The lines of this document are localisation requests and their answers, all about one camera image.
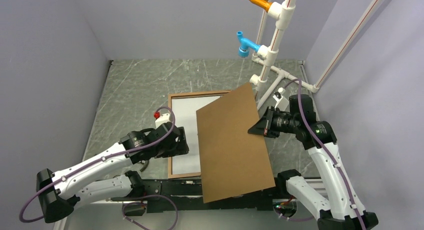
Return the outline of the glossy photo white borders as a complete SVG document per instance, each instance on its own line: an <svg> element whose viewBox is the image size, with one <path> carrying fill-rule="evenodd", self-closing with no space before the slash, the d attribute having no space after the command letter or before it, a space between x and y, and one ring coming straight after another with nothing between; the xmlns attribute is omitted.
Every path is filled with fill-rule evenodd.
<svg viewBox="0 0 424 230"><path fill-rule="evenodd" d="M189 152L171 158L169 178L198 177L201 175L200 152L197 127L197 110L219 99L219 95L182 96L171 98L171 109L176 117L176 126L183 127Z"/></svg>

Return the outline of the brown cardboard backing board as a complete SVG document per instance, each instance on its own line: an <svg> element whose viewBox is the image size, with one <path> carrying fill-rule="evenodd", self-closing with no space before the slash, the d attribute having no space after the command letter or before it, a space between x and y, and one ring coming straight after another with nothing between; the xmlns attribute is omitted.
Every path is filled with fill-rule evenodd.
<svg viewBox="0 0 424 230"><path fill-rule="evenodd" d="M248 133L259 119L250 83L196 111L204 203L275 187L265 139Z"/></svg>

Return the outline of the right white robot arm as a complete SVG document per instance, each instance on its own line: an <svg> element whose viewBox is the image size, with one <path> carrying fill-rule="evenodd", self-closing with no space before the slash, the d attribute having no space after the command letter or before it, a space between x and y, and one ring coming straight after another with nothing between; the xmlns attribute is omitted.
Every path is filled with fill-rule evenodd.
<svg viewBox="0 0 424 230"><path fill-rule="evenodd" d="M289 111L270 106L247 132L265 138L294 134L311 156L326 196L311 187L295 169L278 173L275 190L282 197L294 197L312 214L320 230L371 230L379 224L355 193L339 153L336 135L326 121L318 121L313 100L306 94L288 99Z"/></svg>

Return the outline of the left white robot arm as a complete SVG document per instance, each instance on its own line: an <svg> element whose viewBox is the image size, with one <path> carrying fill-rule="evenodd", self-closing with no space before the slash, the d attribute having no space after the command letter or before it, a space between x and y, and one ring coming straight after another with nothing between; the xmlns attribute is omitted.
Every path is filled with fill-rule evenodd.
<svg viewBox="0 0 424 230"><path fill-rule="evenodd" d="M185 128L165 122L156 128L131 131L107 150L75 166L56 172L45 168L36 175L42 219L54 223L74 210L107 198L139 199L145 186L130 170L118 177L103 178L119 169L151 158L170 158L189 153Z"/></svg>

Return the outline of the small claw hammer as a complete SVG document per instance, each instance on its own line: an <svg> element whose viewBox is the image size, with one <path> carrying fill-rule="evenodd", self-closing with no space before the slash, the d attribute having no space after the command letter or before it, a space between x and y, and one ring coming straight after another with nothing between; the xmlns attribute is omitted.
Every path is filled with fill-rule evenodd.
<svg viewBox="0 0 424 230"><path fill-rule="evenodd" d="M149 166L149 163L150 163L150 161L149 160L142 160L141 162L140 162L140 164L141 164L141 169L139 170L141 173L142 172L144 172L146 169L147 169L147 167Z"/></svg>

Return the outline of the blue pipe fitting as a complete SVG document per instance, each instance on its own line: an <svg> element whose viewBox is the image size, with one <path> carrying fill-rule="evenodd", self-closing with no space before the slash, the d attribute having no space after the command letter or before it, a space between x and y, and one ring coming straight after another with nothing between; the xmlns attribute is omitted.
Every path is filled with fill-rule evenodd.
<svg viewBox="0 0 424 230"><path fill-rule="evenodd" d="M236 35L240 44L238 48L239 57L241 58L248 57L250 55L250 50L253 50L255 53L258 52L261 46L249 40L248 38L245 38L242 31L238 31Z"/></svg>

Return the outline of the white pvc pipe stand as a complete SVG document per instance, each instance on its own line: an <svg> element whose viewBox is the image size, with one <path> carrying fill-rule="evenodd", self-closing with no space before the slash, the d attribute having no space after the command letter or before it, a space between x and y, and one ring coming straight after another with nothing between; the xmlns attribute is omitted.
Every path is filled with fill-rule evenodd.
<svg viewBox="0 0 424 230"><path fill-rule="evenodd" d="M269 8L269 11L265 12L265 10L263 10L257 40L254 43L260 45L262 39L261 34L263 32L263 26L266 23L267 17L275 19L275 30L270 44L268 46L260 45L259 50L257 52L254 52L251 57L253 62L262 65L262 71L260 75L254 74L250 78L250 83L255 86L254 97L257 100L257 109L260 109L264 105L265 101L271 96L274 89L283 79L293 80L296 78L289 72L281 68L277 68L275 66L275 61L279 53L279 47L281 45L284 33L288 28L293 17L294 11L296 9L296 1L297 0L284 0L282 3L270 2L271 6ZM313 85L309 83L301 83L300 85L303 88L307 89L311 93L318 92L321 85L324 84L324 81L329 77L333 68L335 68L336 64L340 61L343 54L353 43L353 41L363 29L365 24L373 16L382 1L383 0L371 1L371 3L365 9L358 22L354 25L352 31L346 37L341 47L338 49L338 51L328 64L328 66L325 68L318 81Z"/></svg>

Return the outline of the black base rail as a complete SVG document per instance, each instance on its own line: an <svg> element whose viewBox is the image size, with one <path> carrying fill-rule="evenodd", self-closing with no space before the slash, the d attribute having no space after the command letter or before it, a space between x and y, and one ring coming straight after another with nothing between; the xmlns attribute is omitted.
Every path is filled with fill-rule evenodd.
<svg viewBox="0 0 424 230"><path fill-rule="evenodd" d="M204 203L200 179L144 179L144 188L135 197L112 197L112 202L142 202L147 213L172 211L240 210L274 211L285 216L300 208L296 199L290 199L277 187L254 191L235 197Z"/></svg>

